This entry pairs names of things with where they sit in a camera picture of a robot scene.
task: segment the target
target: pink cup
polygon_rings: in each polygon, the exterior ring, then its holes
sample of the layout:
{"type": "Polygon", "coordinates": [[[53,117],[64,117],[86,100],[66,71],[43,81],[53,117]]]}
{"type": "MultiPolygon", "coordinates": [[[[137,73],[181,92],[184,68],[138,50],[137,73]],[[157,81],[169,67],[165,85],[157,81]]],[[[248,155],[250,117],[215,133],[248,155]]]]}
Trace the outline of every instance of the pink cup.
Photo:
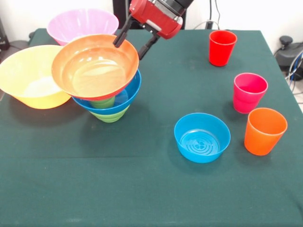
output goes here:
{"type": "Polygon", "coordinates": [[[257,107],[268,89],[267,81],[255,73],[241,73],[233,81],[233,107],[248,114],[257,107]]]}

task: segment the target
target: yellow bowl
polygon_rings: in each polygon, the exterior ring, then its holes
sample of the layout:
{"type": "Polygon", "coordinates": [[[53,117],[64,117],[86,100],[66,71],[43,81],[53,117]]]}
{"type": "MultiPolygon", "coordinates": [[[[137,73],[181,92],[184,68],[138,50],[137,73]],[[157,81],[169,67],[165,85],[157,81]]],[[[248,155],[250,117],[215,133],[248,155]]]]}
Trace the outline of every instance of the yellow bowl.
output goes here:
{"type": "Polygon", "coordinates": [[[21,50],[0,64],[0,89],[35,109],[50,109],[70,99],[52,77],[52,63],[62,49],[42,45],[21,50]]]}

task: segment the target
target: blue bowl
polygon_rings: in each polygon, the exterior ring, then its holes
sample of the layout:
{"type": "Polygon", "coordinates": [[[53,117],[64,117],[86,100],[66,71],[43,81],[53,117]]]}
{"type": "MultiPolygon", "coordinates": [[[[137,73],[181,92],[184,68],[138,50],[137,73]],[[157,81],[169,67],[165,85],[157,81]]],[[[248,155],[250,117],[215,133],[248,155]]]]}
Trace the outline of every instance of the blue bowl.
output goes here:
{"type": "Polygon", "coordinates": [[[118,95],[116,95],[115,103],[112,107],[106,108],[106,109],[96,109],[91,106],[90,102],[87,100],[79,99],[72,97],[73,100],[80,106],[82,106],[84,109],[95,113],[95,114],[101,114],[101,115],[111,115],[116,114],[120,111],[123,111],[125,108],[127,108],[135,99],[137,96],[139,89],[141,86],[141,74],[140,71],[137,70],[134,78],[132,81],[127,85],[127,87],[120,92],[118,95]]]}
{"type": "Polygon", "coordinates": [[[185,115],[176,123],[174,133],[180,153],[196,163],[216,160],[231,141],[227,125],[207,113],[185,115]]]}

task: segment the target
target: pink bowl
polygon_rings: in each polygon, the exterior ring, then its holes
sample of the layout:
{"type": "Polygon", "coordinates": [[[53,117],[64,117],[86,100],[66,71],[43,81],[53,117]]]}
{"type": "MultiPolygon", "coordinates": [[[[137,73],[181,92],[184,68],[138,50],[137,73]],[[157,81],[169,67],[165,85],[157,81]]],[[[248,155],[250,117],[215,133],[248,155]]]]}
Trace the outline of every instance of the pink bowl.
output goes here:
{"type": "Polygon", "coordinates": [[[101,9],[73,9],[55,16],[47,26],[48,34],[61,46],[86,35],[113,35],[118,18],[101,9]]]}

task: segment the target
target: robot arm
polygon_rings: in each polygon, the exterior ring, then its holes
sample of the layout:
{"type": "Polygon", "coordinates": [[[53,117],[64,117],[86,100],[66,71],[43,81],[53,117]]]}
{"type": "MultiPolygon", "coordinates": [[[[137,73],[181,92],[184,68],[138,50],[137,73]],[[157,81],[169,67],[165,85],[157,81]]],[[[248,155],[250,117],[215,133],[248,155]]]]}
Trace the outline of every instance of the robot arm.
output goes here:
{"type": "Polygon", "coordinates": [[[119,47],[126,39],[127,31],[132,23],[139,23],[144,29],[153,34],[153,37],[138,52],[141,60],[160,37],[170,39],[179,32],[183,24],[181,16],[193,1],[132,0],[129,8],[130,15],[113,44],[115,47],[119,47]]]}

